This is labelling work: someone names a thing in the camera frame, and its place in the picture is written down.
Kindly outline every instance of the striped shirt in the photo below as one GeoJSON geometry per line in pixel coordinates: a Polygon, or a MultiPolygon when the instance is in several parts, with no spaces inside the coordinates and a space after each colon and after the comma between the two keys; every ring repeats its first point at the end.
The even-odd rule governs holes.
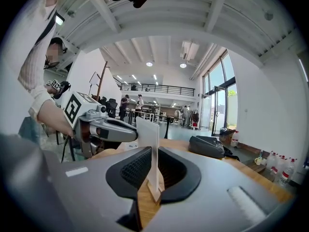
{"type": "Polygon", "coordinates": [[[33,104],[29,114],[37,120],[41,106],[52,100],[44,87],[45,55],[56,26],[35,45],[52,19],[55,6],[46,7],[46,0],[29,0],[19,12],[4,38],[1,64],[14,73],[16,79],[31,94],[33,104]]]}

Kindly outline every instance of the cup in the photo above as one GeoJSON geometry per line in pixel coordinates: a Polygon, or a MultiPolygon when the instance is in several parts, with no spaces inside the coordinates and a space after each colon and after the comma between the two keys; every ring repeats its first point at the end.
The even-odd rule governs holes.
{"type": "Polygon", "coordinates": [[[255,158],[255,159],[254,159],[254,162],[255,162],[255,164],[256,164],[256,165],[258,165],[258,166],[259,166],[259,165],[261,165],[262,160],[263,160],[263,158],[258,157],[258,158],[255,158]]]}

